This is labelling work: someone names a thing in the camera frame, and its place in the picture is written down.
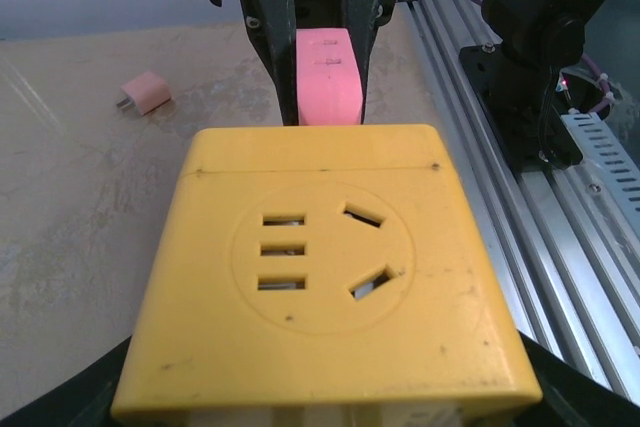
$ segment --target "pink power plug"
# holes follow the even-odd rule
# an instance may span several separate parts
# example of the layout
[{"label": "pink power plug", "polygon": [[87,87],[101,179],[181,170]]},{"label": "pink power plug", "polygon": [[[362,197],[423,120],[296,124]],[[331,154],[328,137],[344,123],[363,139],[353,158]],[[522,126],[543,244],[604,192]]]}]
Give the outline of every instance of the pink power plug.
[{"label": "pink power plug", "polygon": [[300,125],[352,125],[362,119],[362,84],[347,29],[296,32]]},{"label": "pink power plug", "polygon": [[135,106],[140,115],[145,115],[171,100],[171,91],[164,79],[147,71],[120,87],[127,96],[116,105],[127,110]]}]

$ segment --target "black base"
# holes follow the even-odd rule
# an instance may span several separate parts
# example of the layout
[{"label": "black base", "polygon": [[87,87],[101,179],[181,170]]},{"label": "black base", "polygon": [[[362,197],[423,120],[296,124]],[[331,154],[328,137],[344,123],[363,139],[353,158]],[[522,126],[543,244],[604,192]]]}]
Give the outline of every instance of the black base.
[{"label": "black base", "polygon": [[[527,336],[520,337],[544,398],[518,416],[513,427],[640,425],[640,408],[636,405],[573,370]],[[128,347],[129,339],[72,379],[1,420],[0,427],[119,427],[109,408]]]},{"label": "black base", "polygon": [[496,46],[489,53],[479,46],[464,47],[460,50],[459,58],[511,169],[515,172],[540,171],[579,164],[582,152],[560,118],[559,112],[566,112],[566,107],[555,95],[546,135],[546,145],[557,158],[553,163],[545,161],[544,155],[540,155],[542,142],[538,135],[538,112],[542,92],[537,99],[532,99],[531,105],[498,107],[494,105],[495,102],[492,103],[490,82],[498,68],[500,48]]}]

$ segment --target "screw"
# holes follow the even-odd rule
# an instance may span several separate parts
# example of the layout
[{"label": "screw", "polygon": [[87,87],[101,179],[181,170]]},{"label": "screw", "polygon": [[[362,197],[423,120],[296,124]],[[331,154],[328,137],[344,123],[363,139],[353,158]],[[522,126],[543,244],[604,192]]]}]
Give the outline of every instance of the screw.
[{"label": "screw", "polygon": [[493,42],[487,42],[482,46],[482,51],[487,54],[493,54],[496,51],[496,46],[493,45]]},{"label": "screw", "polygon": [[256,19],[255,17],[247,16],[244,21],[250,29],[257,29],[260,27],[260,19]]}]

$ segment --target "socket hole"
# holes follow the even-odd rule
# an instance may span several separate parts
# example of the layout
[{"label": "socket hole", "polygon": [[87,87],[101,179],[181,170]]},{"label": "socket hole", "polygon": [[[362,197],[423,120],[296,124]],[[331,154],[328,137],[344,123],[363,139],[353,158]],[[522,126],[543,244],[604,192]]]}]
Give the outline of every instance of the socket hole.
[{"label": "socket hole", "polygon": [[304,255],[305,250],[304,244],[263,244],[260,246],[260,255],[263,257]]},{"label": "socket hole", "polygon": [[382,272],[378,272],[373,278],[356,285],[349,292],[356,300],[361,300],[367,295],[379,289],[393,278],[393,272],[389,268],[385,268]]},{"label": "socket hole", "polygon": [[347,205],[344,209],[344,215],[347,217],[362,222],[367,225],[371,225],[372,227],[380,228],[382,222],[384,222],[384,218],[372,214],[371,212],[364,212],[361,209],[354,208],[351,205]]},{"label": "socket hole", "polygon": [[304,215],[263,215],[262,225],[267,227],[285,225],[299,226],[304,225]]},{"label": "socket hole", "polygon": [[305,290],[307,279],[298,278],[259,278],[258,290]]}]

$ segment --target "electrical socket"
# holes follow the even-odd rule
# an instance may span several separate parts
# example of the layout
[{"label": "electrical socket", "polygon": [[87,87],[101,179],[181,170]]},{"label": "electrical socket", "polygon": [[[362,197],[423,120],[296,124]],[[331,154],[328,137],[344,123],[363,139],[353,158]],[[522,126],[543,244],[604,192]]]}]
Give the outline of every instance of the electrical socket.
[{"label": "electrical socket", "polygon": [[414,272],[398,214],[341,182],[272,194],[245,214],[234,237],[230,267],[244,299],[290,330],[328,334],[379,322]]},{"label": "electrical socket", "polygon": [[540,395],[433,128],[196,136],[118,419],[231,427],[257,408],[252,425],[400,427]]}]

